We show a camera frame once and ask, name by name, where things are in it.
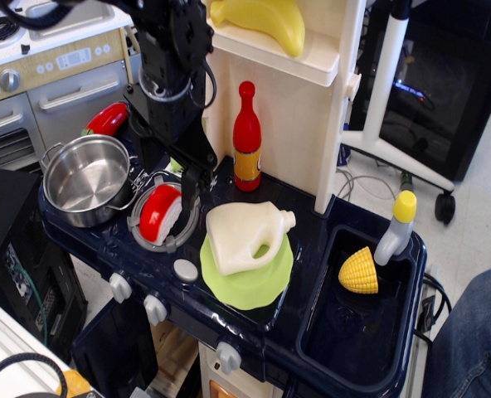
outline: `oven control panel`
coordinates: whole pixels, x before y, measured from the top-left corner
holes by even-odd
[[[0,100],[125,59],[122,30],[113,30],[0,65]]]

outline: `toy red pepper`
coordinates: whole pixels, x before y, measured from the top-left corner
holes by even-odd
[[[124,102],[115,102],[96,114],[82,130],[81,135],[103,134],[112,137],[127,117],[128,105]]]

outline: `hot sauce bottle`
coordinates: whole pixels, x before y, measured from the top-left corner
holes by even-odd
[[[253,110],[255,85],[244,81],[238,89],[242,105],[236,116],[232,142],[235,149],[235,184],[242,191],[253,191],[260,184],[260,122]]]

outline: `caster wheel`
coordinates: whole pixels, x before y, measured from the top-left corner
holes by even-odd
[[[455,199],[449,193],[441,193],[435,199],[435,218],[447,226],[454,218]]]

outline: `white bottle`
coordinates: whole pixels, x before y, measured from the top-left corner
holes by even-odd
[[[399,255],[408,245],[413,220],[417,211],[417,198],[411,191],[402,191],[393,207],[393,218],[384,236],[378,242],[374,260],[386,265],[393,255]]]
[[[294,213],[281,211],[270,201],[215,207],[207,213],[207,233],[218,271],[226,276],[267,265],[294,226]],[[269,249],[255,258],[262,245]]]

